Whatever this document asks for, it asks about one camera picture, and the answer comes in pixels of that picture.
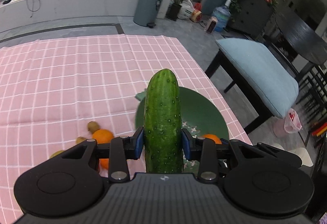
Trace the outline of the grey pedal trash bin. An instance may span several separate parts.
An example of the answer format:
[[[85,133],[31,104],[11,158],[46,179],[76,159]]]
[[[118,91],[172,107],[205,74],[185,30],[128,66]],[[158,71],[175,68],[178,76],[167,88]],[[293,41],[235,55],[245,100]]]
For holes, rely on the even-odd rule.
[[[134,23],[153,28],[162,0],[139,0],[134,14]]]

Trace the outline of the white tv console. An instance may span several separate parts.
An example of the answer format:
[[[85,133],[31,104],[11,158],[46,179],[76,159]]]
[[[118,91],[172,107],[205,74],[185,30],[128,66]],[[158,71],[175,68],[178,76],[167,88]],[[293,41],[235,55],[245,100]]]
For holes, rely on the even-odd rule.
[[[1,31],[58,19],[133,16],[139,0],[18,0],[1,5]]]

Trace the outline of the pink checkered tablecloth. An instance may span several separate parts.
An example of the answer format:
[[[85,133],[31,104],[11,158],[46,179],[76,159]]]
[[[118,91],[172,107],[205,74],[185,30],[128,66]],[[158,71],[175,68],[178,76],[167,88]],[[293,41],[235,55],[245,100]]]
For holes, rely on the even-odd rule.
[[[120,34],[1,48],[1,223],[22,214],[13,194],[18,176],[88,137],[90,121],[115,136],[132,135],[135,96],[163,68],[218,108],[230,138],[249,142],[223,96],[176,38]]]

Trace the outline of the blue water jug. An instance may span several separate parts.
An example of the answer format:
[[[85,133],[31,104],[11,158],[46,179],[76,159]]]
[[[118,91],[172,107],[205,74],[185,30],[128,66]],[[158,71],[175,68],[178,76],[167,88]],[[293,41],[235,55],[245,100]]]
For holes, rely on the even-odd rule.
[[[222,32],[226,27],[231,17],[231,13],[229,10],[230,4],[231,4],[231,0],[226,0],[223,6],[216,7],[213,10],[212,15],[217,19],[217,25],[215,27],[215,31]]]

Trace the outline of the green colander bowl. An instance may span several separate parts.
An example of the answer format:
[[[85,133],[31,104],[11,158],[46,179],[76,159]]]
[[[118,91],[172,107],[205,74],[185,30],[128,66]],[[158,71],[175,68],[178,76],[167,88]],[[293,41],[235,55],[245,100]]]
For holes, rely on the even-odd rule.
[[[145,95],[146,90],[135,96],[140,101],[135,116],[136,128],[143,125]],[[223,144],[228,144],[228,127],[216,106],[209,99],[189,88],[180,87],[180,96],[182,128],[187,129],[194,138],[213,134]],[[193,173],[196,176],[198,166],[198,161],[187,161],[184,158],[184,173]]]

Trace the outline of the orange mandarin in bowl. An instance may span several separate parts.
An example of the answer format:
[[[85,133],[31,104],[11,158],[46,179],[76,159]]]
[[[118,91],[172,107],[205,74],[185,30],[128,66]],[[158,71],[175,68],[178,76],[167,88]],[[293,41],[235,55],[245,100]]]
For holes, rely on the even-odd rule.
[[[222,144],[221,139],[220,139],[218,136],[214,135],[214,134],[205,134],[205,135],[203,135],[203,136],[200,136],[200,138],[201,138],[201,139],[205,139],[205,138],[207,138],[207,139],[211,139],[211,140],[213,140],[216,144]]]

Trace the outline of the black cabinet with plants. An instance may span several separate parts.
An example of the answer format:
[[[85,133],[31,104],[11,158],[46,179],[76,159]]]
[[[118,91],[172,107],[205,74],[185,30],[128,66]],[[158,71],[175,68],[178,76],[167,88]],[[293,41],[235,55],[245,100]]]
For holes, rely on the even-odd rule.
[[[278,0],[231,0],[227,28],[256,38],[264,30],[277,4]]]

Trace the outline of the brown kiwi fruit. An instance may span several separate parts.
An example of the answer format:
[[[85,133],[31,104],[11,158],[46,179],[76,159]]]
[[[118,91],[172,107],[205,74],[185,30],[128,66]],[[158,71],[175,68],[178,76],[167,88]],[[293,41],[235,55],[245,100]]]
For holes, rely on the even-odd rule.
[[[91,133],[94,134],[96,131],[98,131],[100,129],[100,126],[97,122],[95,121],[90,121],[87,124],[87,130]]]
[[[85,140],[86,140],[85,137],[78,137],[75,142],[76,142],[76,144],[79,144],[79,143],[81,143],[81,142],[83,142]]]

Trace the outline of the dark round table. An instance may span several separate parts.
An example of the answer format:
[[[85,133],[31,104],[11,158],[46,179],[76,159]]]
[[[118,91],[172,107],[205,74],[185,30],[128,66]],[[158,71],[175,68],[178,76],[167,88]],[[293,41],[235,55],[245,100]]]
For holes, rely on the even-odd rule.
[[[276,14],[275,22],[290,46],[315,65],[326,62],[326,42],[289,8]]]

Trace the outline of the light blue cushioned bench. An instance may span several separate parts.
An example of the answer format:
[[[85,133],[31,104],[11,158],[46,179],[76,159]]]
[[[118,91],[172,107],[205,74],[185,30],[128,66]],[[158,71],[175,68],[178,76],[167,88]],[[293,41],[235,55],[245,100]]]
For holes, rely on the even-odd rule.
[[[216,41],[218,53],[205,71],[210,78],[219,67],[232,78],[227,92],[237,85],[258,117],[244,131],[250,134],[270,117],[283,119],[294,105],[299,86],[270,50],[262,43],[224,38]]]

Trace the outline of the white plastic bag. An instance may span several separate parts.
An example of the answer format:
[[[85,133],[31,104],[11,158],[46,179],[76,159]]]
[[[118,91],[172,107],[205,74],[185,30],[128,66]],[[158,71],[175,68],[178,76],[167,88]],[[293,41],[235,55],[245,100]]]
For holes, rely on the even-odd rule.
[[[178,19],[189,19],[193,15],[194,10],[195,9],[190,0],[183,1],[177,17]]]

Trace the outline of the yellow green pear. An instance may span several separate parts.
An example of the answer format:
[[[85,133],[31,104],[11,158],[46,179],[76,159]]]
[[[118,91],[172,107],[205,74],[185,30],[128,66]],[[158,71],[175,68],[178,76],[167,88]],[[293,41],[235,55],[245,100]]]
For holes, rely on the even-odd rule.
[[[64,152],[64,150],[59,150],[59,151],[53,153],[49,158],[51,159],[51,158],[53,158],[53,157],[56,157],[57,155],[59,155],[59,154],[61,154],[61,153],[63,153],[63,152]]]

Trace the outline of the pink plastic bag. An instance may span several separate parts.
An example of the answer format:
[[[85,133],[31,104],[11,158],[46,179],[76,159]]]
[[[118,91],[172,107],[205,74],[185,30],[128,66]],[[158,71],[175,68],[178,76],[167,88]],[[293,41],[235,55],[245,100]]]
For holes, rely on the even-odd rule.
[[[278,119],[273,124],[273,132],[276,137],[284,137],[294,134],[302,129],[302,125],[297,112],[290,109],[283,119]]]

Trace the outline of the green cucumber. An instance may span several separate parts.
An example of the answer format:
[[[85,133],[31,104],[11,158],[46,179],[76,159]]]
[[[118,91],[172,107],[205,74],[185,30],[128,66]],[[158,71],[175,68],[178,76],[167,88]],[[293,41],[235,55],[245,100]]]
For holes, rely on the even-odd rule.
[[[146,172],[181,173],[184,161],[180,89],[171,70],[162,69],[151,78],[143,116]]]

